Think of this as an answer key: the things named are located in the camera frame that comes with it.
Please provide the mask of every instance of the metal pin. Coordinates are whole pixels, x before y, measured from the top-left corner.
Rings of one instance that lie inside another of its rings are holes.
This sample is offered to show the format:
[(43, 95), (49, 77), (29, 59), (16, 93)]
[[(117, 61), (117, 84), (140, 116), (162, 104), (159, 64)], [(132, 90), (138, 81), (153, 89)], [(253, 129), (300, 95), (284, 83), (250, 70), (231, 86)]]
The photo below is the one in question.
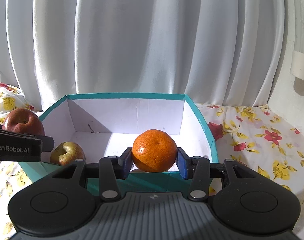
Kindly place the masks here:
[(203, 198), (206, 196), (206, 193), (203, 190), (193, 190), (190, 192), (192, 198)]
[(117, 195), (118, 193), (115, 190), (106, 190), (102, 193), (104, 198), (115, 198)]

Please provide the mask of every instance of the floral fabric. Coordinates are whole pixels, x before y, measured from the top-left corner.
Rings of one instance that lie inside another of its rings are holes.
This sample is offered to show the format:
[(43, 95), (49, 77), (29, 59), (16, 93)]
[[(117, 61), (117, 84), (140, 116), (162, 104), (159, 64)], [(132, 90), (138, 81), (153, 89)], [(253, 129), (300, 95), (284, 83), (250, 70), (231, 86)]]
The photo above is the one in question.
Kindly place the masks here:
[[(304, 239), (304, 136), (300, 131), (267, 107), (197, 106), (215, 138), (220, 162), (233, 158), (298, 197), (301, 215), (293, 232)], [(7, 213), (10, 198), (30, 184), (18, 163), (0, 164), (0, 240), (15, 233)], [(220, 179), (214, 179), (210, 194), (221, 188)]]
[(37, 112), (34, 106), (26, 100), (19, 88), (1, 82), (0, 73), (0, 124), (3, 124), (9, 112), (19, 107)]
[[(214, 136), (220, 162), (235, 159), (298, 197), (301, 214), (293, 232), (304, 239), (304, 136), (267, 106), (197, 106)], [(214, 179), (212, 194), (220, 189), (220, 179)]]

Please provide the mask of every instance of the apple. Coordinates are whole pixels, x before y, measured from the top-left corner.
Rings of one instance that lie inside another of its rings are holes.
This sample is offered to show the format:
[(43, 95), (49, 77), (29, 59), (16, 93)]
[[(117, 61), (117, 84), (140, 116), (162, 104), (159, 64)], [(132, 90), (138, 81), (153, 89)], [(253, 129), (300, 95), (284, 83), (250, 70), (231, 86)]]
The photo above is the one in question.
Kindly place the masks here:
[(45, 136), (42, 122), (36, 114), (26, 108), (12, 110), (4, 120), (3, 130)]
[(74, 142), (61, 143), (50, 156), (51, 163), (60, 165), (67, 165), (76, 159), (85, 160), (85, 154), (81, 146)]

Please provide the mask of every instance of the white curtain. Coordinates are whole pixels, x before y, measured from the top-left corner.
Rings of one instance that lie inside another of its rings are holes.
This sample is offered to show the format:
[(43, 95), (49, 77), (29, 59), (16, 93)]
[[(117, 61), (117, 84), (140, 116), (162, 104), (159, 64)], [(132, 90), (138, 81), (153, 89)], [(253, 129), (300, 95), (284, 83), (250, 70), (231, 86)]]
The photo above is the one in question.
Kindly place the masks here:
[(0, 0), (0, 71), (36, 108), (93, 92), (263, 105), (284, 0)]

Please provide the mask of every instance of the mandarin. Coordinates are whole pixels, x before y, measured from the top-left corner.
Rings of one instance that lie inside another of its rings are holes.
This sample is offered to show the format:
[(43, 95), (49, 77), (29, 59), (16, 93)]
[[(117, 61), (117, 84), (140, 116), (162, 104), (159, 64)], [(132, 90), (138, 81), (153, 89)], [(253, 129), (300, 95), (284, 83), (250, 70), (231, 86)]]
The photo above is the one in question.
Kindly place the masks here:
[(132, 159), (142, 171), (163, 172), (175, 163), (178, 154), (175, 141), (166, 132), (147, 130), (133, 143)]

